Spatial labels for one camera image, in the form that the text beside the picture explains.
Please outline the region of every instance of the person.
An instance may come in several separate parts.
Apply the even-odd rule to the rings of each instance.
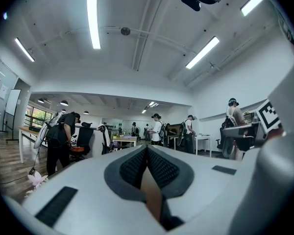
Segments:
[[[135,137],[136,136],[136,123],[134,122],[132,124],[132,137]]]
[[[149,125],[148,124],[146,124],[146,127],[144,129],[144,136],[145,136],[146,141],[150,140]]]
[[[240,108],[237,107],[239,103],[236,101],[236,99],[231,98],[228,102],[228,105],[230,106],[228,113],[230,116],[234,117],[236,124],[237,125],[245,124],[245,118]]]
[[[66,167],[70,163],[70,145],[75,132],[75,124],[79,122],[80,114],[71,112],[64,114],[57,125],[47,132],[48,141],[47,172],[48,176],[55,173],[56,162]]]
[[[153,130],[149,130],[149,133],[151,135],[151,144],[153,145],[161,145],[161,139],[159,136],[159,133],[161,131],[162,121],[161,116],[158,113],[155,113],[151,118],[156,122],[155,127]]]
[[[186,126],[186,133],[184,133],[184,152],[194,154],[194,138],[195,131],[192,129],[193,115],[189,115],[184,121]]]

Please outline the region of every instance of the black mesh panel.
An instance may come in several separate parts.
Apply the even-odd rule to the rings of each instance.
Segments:
[[[151,150],[148,151],[147,165],[160,189],[174,181],[180,173],[177,166]]]
[[[143,173],[146,169],[145,150],[136,154],[120,166],[122,179],[130,185],[140,189]]]

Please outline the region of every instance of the wooden floor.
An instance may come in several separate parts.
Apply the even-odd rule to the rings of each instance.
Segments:
[[[34,143],[23,138],[23,156],[24,164],[20,161],[19,143],[17,141],[9,141],[11,138],[6,133],[0,133],[0,190],[2,194],[15,196],[32,186],[27,175],[33,168],[36,149],[33,149]],[[41,147],[36,159],[35,169],[42,175],[47,175],[47,149]],[[5,184],[15,179],[19,179],[11,183]]]

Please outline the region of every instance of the white t-shirt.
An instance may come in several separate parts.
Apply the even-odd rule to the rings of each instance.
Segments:
[[[160,140],[159,132],[161,130],[161,126],[162,126],[162,122],[156,121],[155,127],[153,128],[153,131],[155,131],[156,133],[152,133],[152,135],[151,135],[151,140],[152,141],[157,142],[157,141]]]
[[[186,129],[187,129],[187,133],[186,134],[190,134],[191,131],[188,129],[188,126],[192,127],[192,121],[190,121],[189,119],[187,119],[185,121],[185,126],[186,126]]]
[[[243,124],[245,120],[243,113],[239,107],[231,106],[229,108],[229,115],[234,117],[237,125]]]

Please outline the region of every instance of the headphones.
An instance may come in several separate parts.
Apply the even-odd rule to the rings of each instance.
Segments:
[[[237,106],[240,105],[240,104],[236,101],[235,98],[231,98],[231,99],[229,100],[229,102],[228,102],[228,105],[229,105],[230,103],[236,103]]]

